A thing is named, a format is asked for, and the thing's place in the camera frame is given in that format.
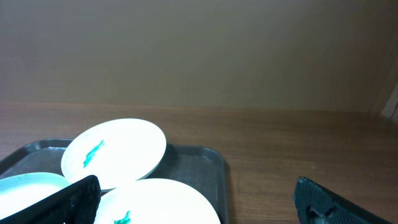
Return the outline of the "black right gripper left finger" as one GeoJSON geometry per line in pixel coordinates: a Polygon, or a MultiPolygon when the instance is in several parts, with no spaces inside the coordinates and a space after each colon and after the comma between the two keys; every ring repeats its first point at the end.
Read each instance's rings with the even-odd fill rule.
{"type": "Polygon", "coordinates": [[[101,200],[100,183],[89,175],[1,220],[1,224],[93,224],[101,200]]]}

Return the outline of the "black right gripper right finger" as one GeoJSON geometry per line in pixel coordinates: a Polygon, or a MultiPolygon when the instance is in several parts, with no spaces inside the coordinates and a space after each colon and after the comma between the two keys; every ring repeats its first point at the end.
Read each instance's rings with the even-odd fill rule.
{"type": "Polygon", "coordinates": [[[297,179],[294,205],[300,224],[391,224],[306,177],[297,179]]]}

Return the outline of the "white plate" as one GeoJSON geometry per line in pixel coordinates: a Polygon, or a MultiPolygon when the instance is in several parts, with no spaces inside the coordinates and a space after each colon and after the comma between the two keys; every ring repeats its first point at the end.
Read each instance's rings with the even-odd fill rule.
{"type": "Polygon", "coordinates": [[[103,192],[146,178],[162,160],[164,132],[154,123],[122,118],[93,126],[79,134],[61,159],[63,176],[75,183],[95,175],[103,192]]]}
{"type": "Polygon", "coordinates": [[[211,203],[193,187],[169,179],[138,180],[102,196],[95,223],[220,224],[211,203]]]}

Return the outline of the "pale blue plate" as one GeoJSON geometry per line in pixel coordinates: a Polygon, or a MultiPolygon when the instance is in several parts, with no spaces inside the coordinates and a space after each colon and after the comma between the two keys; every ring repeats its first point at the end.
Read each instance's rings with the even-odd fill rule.
{"type": "Polygon", "coordinates": [[[68,187],[70,183],[61,175],[33,172],[1,179],[1,219],[68,187]]]}

